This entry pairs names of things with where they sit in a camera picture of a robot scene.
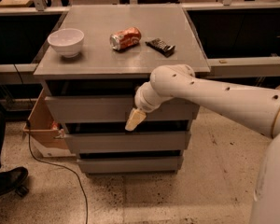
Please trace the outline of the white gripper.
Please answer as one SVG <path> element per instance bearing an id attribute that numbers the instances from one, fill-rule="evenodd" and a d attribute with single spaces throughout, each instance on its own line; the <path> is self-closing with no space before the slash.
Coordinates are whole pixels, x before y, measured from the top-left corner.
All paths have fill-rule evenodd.
<path id="1" fill-rule="evenodd" d="M 145 82 L 138 88 L 134 96 L 137 108 L 131 110 L 125 130 L 133 131 L 147 117 L 146 113 L 153 112 L 172 98 L 171 88 L 168 85 L 162 82 Z"/>

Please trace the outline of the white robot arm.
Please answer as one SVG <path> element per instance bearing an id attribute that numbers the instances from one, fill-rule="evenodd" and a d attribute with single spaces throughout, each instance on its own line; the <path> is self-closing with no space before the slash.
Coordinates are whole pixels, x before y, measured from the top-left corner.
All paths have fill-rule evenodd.
<path id="1" fill-rule="evenodd" d="M 125 129 L 134 130 L 164 102 L 184 99 L 203 106 L 266 137 L 280 134 L 280 90 L 196 78 L 186 64 L 155 68 L 134 96 Z"/>

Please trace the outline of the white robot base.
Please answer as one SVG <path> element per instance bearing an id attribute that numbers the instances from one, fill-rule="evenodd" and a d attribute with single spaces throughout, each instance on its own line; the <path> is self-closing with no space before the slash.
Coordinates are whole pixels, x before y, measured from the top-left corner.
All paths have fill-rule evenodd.
<path id="1" fill-rule="evenodd" d="M 249 224 L 280 224 L 280 134 L 269 144 L 259 168 Z"/>

